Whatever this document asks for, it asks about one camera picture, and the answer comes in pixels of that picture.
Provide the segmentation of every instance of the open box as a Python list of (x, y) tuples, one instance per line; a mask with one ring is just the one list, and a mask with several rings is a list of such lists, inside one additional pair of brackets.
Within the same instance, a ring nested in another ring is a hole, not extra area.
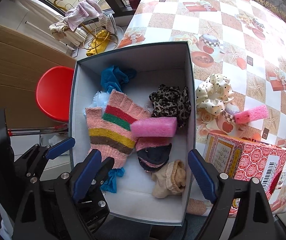
[(151, 105), (148, 96), (156, 92), (160, 84), (188, 87), (192, 112), (187, 126), (172, 138), (169, 162), (180, 159), (187, 171), (186, 188), (182, 196), (155, 198), (151, 195), (155, 182), (151, 174), (139, 165), (134, 152), (124, 166), (125, 174), (117, 179), (117, 193), (107, 192), (105, 199), (111, 214), (134, 221), (179, 226), (183, 224), (191, 187), (191, 170), (187, 154), (195, 147), (195, 85), (191, 56), (187, 42), (163, 42), (130, 46), (85, 58), (76, 63), (72, 84), (69, 136), (75, 138), (70, 150), (72, 168), (82, 162), (90, 149), (90, 138), (83, 110), (93, 96), (101, 90), (100, 73), (117, 65), (134, 68), (137, 75), (122, 90), (134, 103), (145, 107)]

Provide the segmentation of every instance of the cardboard box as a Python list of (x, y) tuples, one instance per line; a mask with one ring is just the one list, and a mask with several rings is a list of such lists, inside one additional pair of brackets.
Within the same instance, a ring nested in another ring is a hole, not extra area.
[[(286, 162), (286, 148), (213, 132), (208, 135), (204, 155), (206, 162), (231, 178), (260, 179), (267, 199), (271, 197), (277, 184), (274, 180), (278, 180)], [(234, 200), (230, 214), (235, 214), (237, 208), (238, 200)]]
[(180, 226), (183, 224), (191, 186), (191, 171), (187, 163), (188, 152), (195, 147), (195, 85), (191, 56), (187, 42), (163, 42), (130, 46), (85, 58), (77, 62), (72, 85), (69, 134), (75, 138), (70, 151), (72, 165), (82, 162), (90, 149), (88, 127), (83, 110), (93, 96), (101, 90), (100, 73), (117, 65), (134, 68), (137, 75), (124, 86), (123, 92), (134, 103), (151, 105), (148, 96), (160, 84), (188, 87), (192, 112), (188, 125), (176, 132), (172, 139), (169, 162), (180, 159), (187, 170), (186, 188), (182, 196), (157, 199), (151, 195), (155, 182), (151, 174), (139, 165), (133, 153), (124, 166), (125, 174), (117, 180), (117, 193), (107, 192), (105, 199), (111, 214), (150, 224)]

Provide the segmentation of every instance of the leopard print fabric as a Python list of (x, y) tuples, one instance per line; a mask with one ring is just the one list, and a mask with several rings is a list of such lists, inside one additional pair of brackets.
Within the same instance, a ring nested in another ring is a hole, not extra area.
[(186, 125), (191, 113), (191, 103), (188, 99), (188, 88), (180, 93), (179, 87), (159, 86), (157, 92), (149, 95), (152, 102), (152, 117), (177, 117), (178, 128)]

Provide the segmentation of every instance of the checkered tablecloth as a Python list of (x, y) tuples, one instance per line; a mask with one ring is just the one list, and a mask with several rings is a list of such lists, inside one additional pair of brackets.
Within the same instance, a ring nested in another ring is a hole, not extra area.
[[(202, 37), (208, 35), (203, 34), (211, 35), (205, 45), (210, 51), (204, 50)], [(286, 24), (252, 0), (141, 0), (119, 48), (181, 40), (190, 45), (195, 87), (210, 74), (222, 73), (235, 92), (229, 111), (217, 118), (198, 109), (198, 151), (204, 151), (210, 130), (286, 146)], [(201, 50), (211, 53), (216, 48), (210, 42), (218, 45), (219, 53), (216, 58), (212, 54), (214, 63), (204, 67), (193, 55)], [(268, 119), (245, 126), (228, 121), (231, 113), (262, 104), (268, 107)], [(222, 118), (228, 125), (222, 125)], [(269, 202), (273, 213), (286, 211), (286, 180)], [(194, 181), (187, 212), (206, 216), (211, 207)]]

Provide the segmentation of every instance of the cream scrunchie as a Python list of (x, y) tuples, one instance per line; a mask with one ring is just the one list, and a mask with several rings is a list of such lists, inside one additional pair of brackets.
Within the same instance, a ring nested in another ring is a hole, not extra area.
[(226, 104), (234, 99), (229, 82), (230, 79), (222, 74), (211, 74), (195, 91), (196, 106), (218, 116), (225, 110)]

